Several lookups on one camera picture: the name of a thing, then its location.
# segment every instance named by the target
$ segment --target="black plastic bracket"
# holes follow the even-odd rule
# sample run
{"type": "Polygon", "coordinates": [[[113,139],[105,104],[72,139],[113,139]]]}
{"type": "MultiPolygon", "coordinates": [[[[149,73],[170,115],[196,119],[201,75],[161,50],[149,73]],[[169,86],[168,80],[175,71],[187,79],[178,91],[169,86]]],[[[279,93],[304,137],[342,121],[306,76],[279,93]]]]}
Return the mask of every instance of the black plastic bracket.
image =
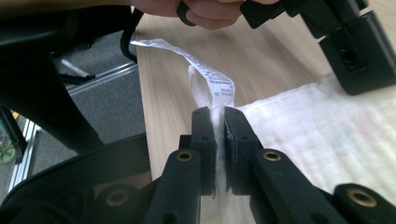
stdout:
{"type": "Polygon", "coordinates": [[[166,162],[145,223],[199,223],[200,203],[201,157],[195,150],[177,150],[166,162]]]}
{"type": "Polygon", "coordinates": [[[286,11],[301,14],[319,42],[338,81],[348,94],[396,84],[396,56],[373,11],[360,15],[366,0],[279,0],[274,5],[246,1],[247,22],[257,28],[286,11]]]}

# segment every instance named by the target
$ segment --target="black plastic part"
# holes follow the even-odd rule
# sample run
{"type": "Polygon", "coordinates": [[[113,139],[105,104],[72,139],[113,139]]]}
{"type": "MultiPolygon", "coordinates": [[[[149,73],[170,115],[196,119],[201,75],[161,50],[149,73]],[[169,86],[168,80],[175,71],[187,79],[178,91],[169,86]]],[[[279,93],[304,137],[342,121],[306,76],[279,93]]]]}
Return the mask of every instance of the black plastic part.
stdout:
{"type": "Polygon", "coordinates": [[[254,173],[279,224],[347,223],[284,153],[257,151],[254,173]]]}
{"type": "Polygon", "coordinates": [[[160,183],[160,180],[161,178],[157,178],[140,190],[136,207],[133,211],[132,224],[144,223],[146,214],[149,210],[149,206],[151,204],[152,198],[154,197],[155,190],[160,183]]]}
{"type": "Polygon", "coordinates": [[[341,26],[337,14],[325,1],[306,0],[299,8],[304,21],[311,23],[308,28],[316,27],[320,30],[319,32],[310,29],[314,38],[320,38],[322,35],[318,34],[328,34],[341,26]]]}
{"type": "Polygon", "coordinates": [[[173,152],[146,215],[146,224],[199,223],[201,157],[191,149],[173,152]]]}
{"type": "Polygon", "coordinates": [[[181,134],[178,140],[178,148],[188,148],[191,149],[191,134],[181,134]]]}
{"type": "Polygon", "coordinates": [[[85,208],[78,224],[131,224],[139,190],[132,185],[116,184],[103,190],[85,208]]]}
{"type": "Polygon", "coordinates": [[[258,28],[266,21],[274,19],[284,12],[280,2],[273,5],[263,5],[251,0],[245,1],[241,5],[240,10],[252,29],[258,28]]]}
{"type": "Polygon", "coordinates": [[[139,134],[30,176],[12,189],[1,208],[13,207],[26,200],[51,200],[78,186],[113,182],[149,170],[147,138],[145,134],[139,134]]]}
{"type": "Polygon", "coordinates": [[[52,52],[68,47],[77,25],[76,12],[43,14],[0,22],[0,59],[28,50],[52,52]]]}
{"type": "Polygon", "coordinates": [[[188,26],[195,26],[194,23],[187,20],[186,14],[189,9],[189,6],[187,6],[185,2],[180,1],[177,7],[177,15],[184,24],[188,26]]]}
{"type": "Polygon", "coordinates": [[[355,95],[395,85],[395,54],[374,12],[353,21],[347,29],[357,51],[340,46],[336,33],[330,33],[319,43],[344,90],[355,95]],[[350,72],[359,57],[365,68],[350,72]]]}
{"type": "Polygon", "coordinates": [[[191,149],[201,156],[202,195],[211,195],[215,191],[217,144],[209,108],[202,107],[192,112],[191,127],[191,149]]]}
{"type": "Polygon", "coordinates": [[[19,164],[22,162],[23,154],[27,147],[26,139],[23,137],[21,129],[9,109],[0,106],[0,120],[3,121],[8,137],[15,148],[15,163],[19,164]]]}
{"type": "Polygon", "coordinates": [[[234,195],[248,195],[255,178],[252,160],[261,144],[241,111],[225,107],[224,118],[227,189],[232,188],[234,195]]]}
{"type": "Polygon", "coordinates": [[[137,8],[134,9],[134,12],[128,18],[120,40],[120,49],[122,54],[135,63],[137,63],[137,57],[129,50],[129,46],[131,38],[134,35],[134,31],[136,30],[136,27],[142,19],[143,15],[144,13],[142,11],[137,8]]]}
{"type": "Polygon", "coordinates": [[[278,223],[276,213],[268,201],[267,196],[262,191],[262,187],[258,180],[252,184],[249,206],[256,224],[278,223]]]}
{"type": "Polygon", "coordinates": [[[396,207],[364,186],[357,184],[337,186],[333,201],[349,223],[396,223],[396,207]]]}

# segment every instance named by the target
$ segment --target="human hand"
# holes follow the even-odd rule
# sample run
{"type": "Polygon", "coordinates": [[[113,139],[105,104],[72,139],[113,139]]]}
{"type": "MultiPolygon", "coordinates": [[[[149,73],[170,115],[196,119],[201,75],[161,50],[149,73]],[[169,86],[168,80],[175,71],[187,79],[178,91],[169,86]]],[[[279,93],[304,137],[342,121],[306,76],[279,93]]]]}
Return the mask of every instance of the human hand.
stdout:
{"type": "MultiPolygon", "coordinates": [[[[221,3],[218,0],[184,0],[190,8],[186,17],[190,22],[216,30],[230,26],[241,16],[241,0],[231,3],[221,3]]],[[[177,7],[180,0],[131,0],[131,4],[139,10],[151,15],[177,17],[177,7]]]]}

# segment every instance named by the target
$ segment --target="screw hole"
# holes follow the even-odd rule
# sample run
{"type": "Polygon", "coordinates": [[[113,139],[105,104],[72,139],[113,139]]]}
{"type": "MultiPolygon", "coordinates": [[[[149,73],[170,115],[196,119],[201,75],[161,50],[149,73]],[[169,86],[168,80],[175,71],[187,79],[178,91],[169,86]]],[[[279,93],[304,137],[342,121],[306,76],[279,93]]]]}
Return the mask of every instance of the screw hole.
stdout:
{"type": "Polygon", "coordinates": [[[177,154],[178,161],[190,161],[192,160],[192,154],[190,152],[180,152],[177,154]]]}
{"type": "Polygon", "coordinates": [[[126,189],[114,190],[106,199],[109,206],[120,206],[128,201],[129,192],[126,189]]]}
{"type": "Polygon", "coordinates": [[[376,207],[376,199],[361,189],[348,189],[346,195],[352,202],[365,207],[376,207]]]}
{"type": "Polygon", "coordinates": [[[355,68],[356,67],[356,57],[355,54],[348,50],[347,48],[341,48],[340,49],[341,54],[343,55],[344,58],[344,63],[349,67],[349,68],[355,68]]]}
{"type": "Polygon", "coordinates": [[[177,215],[174,213],[165,213],[161,217],[162,224],[176,224],[177,223],[177,215]]]}
{"type": "Polygon", "coordinates": [[[263,156],[268,161],[280,161],[280,159],[282,158],[279,154],[275,152],[265,152],[263,156]]]}

